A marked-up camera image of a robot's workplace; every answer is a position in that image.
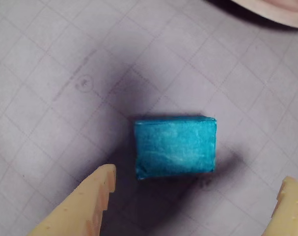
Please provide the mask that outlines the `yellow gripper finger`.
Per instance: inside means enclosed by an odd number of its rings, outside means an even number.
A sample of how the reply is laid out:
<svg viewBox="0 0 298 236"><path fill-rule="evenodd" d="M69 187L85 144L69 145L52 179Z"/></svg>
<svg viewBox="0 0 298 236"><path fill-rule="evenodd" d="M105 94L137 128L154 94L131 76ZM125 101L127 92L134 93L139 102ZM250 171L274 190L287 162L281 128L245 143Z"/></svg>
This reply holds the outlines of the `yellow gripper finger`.
<svg viewBox="0 0 298 236"><path fill-rule="evenodd" d="M104 164L85 178L29 236L98 236L109 195L115 191L116 166Z"/></svg>
<svg viewBox="0 0 298 236"><path fill-rule="evenodd" d="M298 181L286 176L264 236L298 236Z"/></svg>

